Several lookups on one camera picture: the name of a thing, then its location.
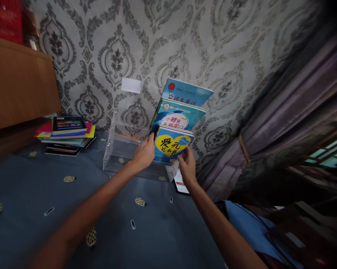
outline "red crate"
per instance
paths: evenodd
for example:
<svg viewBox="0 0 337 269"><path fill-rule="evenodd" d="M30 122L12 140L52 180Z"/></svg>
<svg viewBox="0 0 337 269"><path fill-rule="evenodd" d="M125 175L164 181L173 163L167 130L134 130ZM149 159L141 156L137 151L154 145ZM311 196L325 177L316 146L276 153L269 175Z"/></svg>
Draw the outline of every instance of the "red crate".
<svg viewBox="0 0 337 269"><path fill-rule="evenodd" d="M0 0L0 37L23 45L21 0Z"/></svg>

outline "yellow heart graphic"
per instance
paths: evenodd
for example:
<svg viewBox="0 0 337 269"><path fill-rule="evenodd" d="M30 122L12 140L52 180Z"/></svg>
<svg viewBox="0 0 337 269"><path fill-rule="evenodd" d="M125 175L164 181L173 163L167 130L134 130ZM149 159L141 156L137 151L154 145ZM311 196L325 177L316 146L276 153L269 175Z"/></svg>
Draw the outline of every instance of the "yellow heart graphic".
<svg viewBox="0 0 337 269"><path fill-rule="evenodd" d="M180 145L180 139L185 138L188 143L187 145ZM156 147L162 151L167 157L175 155L176 153L187 148L188 144L191 142L191 138L187 135L178 136L173 139L171 136L167 134L160 135L155 140Z"/></svg>

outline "gray patterned wall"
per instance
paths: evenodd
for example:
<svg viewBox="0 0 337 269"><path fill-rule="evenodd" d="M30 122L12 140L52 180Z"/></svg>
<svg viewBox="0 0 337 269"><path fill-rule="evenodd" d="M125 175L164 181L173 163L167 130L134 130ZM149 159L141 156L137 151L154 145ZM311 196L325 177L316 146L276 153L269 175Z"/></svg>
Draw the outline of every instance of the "gray patterned wall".
<svg viewBox="0 0 337 269"><path fill-rule="evenodd" d="M122 117L148 126L168 77L215 91L194 127L198 168L237 135L264 87L299 50L320 5L312 0L26 0L40 47L54 57L63 113L107 130Z"/></svg>

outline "hand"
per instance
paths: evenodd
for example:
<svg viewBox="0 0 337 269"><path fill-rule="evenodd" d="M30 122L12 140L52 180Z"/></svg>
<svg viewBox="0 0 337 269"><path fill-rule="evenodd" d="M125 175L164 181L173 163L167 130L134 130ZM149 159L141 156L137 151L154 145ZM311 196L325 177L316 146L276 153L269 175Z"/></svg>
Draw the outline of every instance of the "hand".
<svg viewBox="0 0 337 269"><path fill-rule="evenodd" d="M197 183L196 161L192 150L187 147L184 151L183 158L178 156L177 159L180 163L180 171L182 174L183 183L185 185Z"/></svg>
<svg viewBox="0 0 337 269"><path fill-rule="evenodd" d="M135 151L135 155L128 163L138 172L149 167L155 157L154 133L151 133L145 141L139 145Z"/></svg>

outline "stack of books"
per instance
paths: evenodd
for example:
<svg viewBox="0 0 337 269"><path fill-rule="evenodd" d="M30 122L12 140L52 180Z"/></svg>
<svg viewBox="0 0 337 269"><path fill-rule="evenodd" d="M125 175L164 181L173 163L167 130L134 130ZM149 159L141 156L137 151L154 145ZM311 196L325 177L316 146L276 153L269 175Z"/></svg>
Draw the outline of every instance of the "stack of books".
<svg viewBox="0 0 337 269"><path fill-rule="evenodd" d="M95 140L95 125L81 117L53 117L34 137L47 143L45 154L76 157Z"/></svg>
<svg viewBox="0 0 337 269"><path fill-rule="evenodd" d="M191 129L206 114L212 90L169 78L150 126L155 133L154 163L172 166L193 141Z"/></svg>

